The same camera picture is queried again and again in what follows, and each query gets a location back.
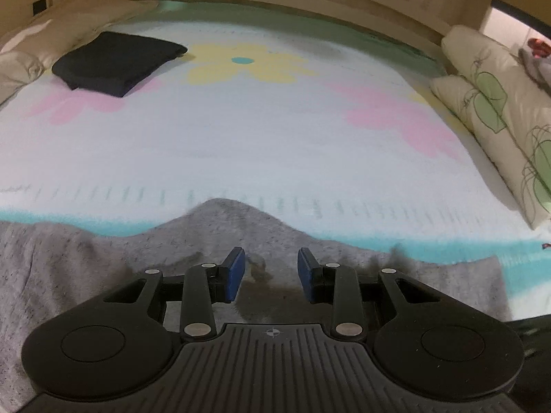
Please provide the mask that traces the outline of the folded black garment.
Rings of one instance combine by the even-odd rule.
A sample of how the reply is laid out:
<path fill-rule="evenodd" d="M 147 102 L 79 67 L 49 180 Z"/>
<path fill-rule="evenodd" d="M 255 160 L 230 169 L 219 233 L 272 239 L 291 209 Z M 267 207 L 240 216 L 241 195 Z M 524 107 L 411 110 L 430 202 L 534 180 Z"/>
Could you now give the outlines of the folded black garment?
<path fill-rule="evenodd" d="M 102 32 L 90 43 L 64 54 L 51 72 L 71 89 L 122 98 L 187 51 L 183 45 L 158 38 Z"/>

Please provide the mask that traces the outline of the beige pillow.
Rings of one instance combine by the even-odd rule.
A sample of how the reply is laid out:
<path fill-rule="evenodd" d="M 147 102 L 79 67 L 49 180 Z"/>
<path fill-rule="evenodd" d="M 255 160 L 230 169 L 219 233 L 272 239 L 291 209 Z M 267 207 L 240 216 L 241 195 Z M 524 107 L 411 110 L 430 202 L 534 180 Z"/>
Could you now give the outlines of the beige pillow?
<path fill-rule="evenodd" d="M 1 101 L 36 81 L 64 54 L 112 24 L 157 7 L 153 0 L 70 0 L 1 39 Z"/>

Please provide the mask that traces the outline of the grey speckled pants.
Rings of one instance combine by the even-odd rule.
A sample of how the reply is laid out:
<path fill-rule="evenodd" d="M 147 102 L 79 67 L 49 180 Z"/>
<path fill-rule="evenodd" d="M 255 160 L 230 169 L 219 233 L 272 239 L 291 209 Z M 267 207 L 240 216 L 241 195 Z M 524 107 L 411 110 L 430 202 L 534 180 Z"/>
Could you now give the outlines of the grey speckled pants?
<path fill-rule="evenodd" d="M 238 299 L 218 322 L 321 322 L 329 309 L 311 305 L 296 259 L 306 247 L 322 263 L 371 276 L 394 267 L 501 321 L 512 317 L 496 258 L 439 266 L 393 250 L 378 253 L 314 238 L 234 200 L 209 200 L 184 216 L 130 237 L 100 236 L 56 223 L 1 226 L 1 408 L 14 412 L 34 397 L 21 364 L 25 338 L 47 320 L 148 268 L 167 276 L 219 262 L 236 246 L 248 258 Z"/>

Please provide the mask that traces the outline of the floral white bed sheet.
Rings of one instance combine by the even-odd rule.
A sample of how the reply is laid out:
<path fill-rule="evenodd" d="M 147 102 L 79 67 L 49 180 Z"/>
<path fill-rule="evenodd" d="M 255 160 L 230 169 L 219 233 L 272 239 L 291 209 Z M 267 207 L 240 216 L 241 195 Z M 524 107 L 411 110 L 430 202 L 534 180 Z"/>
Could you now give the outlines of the floral white bed sheet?
<path fill-rule="evenodd" d="M 6 101 L 4 220 L 131 236 L 237 200 L 317 239 L 497 264 L 514 318 L 550 311 L 550 232 L 430 91 L 439 63 L 230 4 L 166 1 L 113 29 L 188 51 L 122 98 L 46 71 Z"/>

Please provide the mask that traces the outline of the grey pink crumpled cloth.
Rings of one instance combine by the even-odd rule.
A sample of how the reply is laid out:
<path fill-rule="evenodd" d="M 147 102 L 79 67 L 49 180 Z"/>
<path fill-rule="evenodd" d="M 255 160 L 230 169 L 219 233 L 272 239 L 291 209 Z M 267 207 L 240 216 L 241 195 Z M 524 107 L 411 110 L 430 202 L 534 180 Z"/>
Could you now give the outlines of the grey pink crumpled cloth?
<path fill-rule="evenodd" d="M 550 46 L 539 38 L 530 38 L 526 49 L 518 50 L 518 57 L 529 77 L 543 88 L 550 92 Z"/>

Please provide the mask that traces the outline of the cream leaf print pillow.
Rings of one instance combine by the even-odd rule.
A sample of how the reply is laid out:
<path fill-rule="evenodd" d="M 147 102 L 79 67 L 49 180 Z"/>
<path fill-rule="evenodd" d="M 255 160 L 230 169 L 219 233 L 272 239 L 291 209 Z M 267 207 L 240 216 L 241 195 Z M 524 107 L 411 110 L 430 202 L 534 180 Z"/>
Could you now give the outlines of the cream leaf print pillow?
<path fill-rule="evenodd" d="M 507 47 L 474 29 L 454 26 L 441 47 L 457 76 L 488 98 L 550 195 L 550 92 Z"/>

